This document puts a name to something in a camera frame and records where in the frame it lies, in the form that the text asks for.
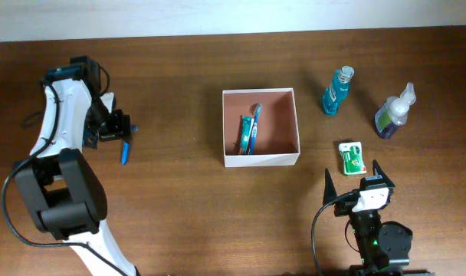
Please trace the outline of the blue white toothbrush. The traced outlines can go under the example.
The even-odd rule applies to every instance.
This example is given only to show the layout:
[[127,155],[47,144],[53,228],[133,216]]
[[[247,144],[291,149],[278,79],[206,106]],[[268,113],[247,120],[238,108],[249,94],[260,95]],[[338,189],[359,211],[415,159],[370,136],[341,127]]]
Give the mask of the blue white toothbrush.
[[261,115],[262,108],[263,105],[258,103],[254,109],[253,127],[251,131],[250,146],[248,147],[248,155],[252,155],[254,153],[254,144],[258,133],[258,120]]

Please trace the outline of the green white soap packet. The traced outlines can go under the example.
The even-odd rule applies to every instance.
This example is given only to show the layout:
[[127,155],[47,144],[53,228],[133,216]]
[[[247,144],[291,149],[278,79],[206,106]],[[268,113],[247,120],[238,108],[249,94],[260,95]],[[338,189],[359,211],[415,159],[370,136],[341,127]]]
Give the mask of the green white soap packet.
[[346,176],[367,173],[363,162],[363,148],[361,142],[341,143],[338,146],[343,159],[343,174]]

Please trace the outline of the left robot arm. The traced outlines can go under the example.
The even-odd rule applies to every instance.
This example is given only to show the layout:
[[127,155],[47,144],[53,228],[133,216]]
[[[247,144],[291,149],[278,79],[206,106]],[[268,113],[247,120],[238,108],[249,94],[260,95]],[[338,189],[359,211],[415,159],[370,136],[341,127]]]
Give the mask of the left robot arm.
[[30,241],[11,223],[11,233],[37,248],[69,247],[93,275],[137,275],[107,223],[107,197],[83,155],[83,148],[122,140],[128,158],[133,127],[130,116],[101,80],[108,72],[88,56],[50,69],[41,79],[45,110],[41,131],[29,156],[18,162],[5,180],[15,182],[26,209],[40,232],[54,241]]

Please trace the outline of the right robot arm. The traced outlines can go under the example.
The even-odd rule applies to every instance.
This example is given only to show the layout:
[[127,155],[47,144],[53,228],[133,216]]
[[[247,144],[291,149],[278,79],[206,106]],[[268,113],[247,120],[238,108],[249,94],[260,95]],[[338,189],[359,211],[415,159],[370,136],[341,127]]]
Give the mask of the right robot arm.
[[372,162],[373,175],[360,180],[359,188],[339,195],[330,171],[324,172],[323,206],[333,206],[336,217],[346,216],[347,226],[353,229],[356,251],[361,265],[351,265],[350,275],[431,275],[430,271],[407,271],[410,263],[413,232],[401,223],[382,222],[379,214],[391,202],[395,190],[393,181],[383,172],[377,161]]

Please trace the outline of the green white toothpaste tube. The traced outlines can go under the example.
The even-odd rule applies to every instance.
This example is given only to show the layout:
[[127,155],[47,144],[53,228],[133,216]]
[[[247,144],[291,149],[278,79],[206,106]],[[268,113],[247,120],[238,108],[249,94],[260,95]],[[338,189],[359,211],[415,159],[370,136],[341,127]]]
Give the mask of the green white toothpaste tube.
[[251,138],[251,131],[253,130],[254,119],[252,117],[242,116],[241,117],[241,135],[240,135],[240,146],[239,155],[246,155],[248,153],[248,145]]

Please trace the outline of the blue disposable razor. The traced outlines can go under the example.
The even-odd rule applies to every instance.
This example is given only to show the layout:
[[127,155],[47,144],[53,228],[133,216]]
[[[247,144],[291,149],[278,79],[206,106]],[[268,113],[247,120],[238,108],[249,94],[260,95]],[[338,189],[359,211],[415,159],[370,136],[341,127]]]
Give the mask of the blue disposable razor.
[[130,136],[123,140],[120,162],[125,166],[129,162],[133,133],[139,130],[137,125],[130,126]]

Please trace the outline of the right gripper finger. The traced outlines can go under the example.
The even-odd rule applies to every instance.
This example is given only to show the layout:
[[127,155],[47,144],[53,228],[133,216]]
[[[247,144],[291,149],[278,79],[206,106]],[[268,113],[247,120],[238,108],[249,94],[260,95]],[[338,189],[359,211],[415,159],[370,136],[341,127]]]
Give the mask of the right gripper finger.
[[324,170],[324,192],[323,192],[323,204],[328,205],[330,202],[333,202],[337,198],[337,193],[333,180],[328,168]]
[[384,171],[382,170],[381,166],[379,165],[379,163],[377,162],[376,159],[374,159],[372,161],[372,169],[373,169],[373,172],[374,172],[374,176],[378,176],[379,177],[379,181],[381,183],[384,183],[386,184],[386,186],[389,188],[389,189],[394,189],[395,188],[395,184],[393,183],[393,181],[384,173]]

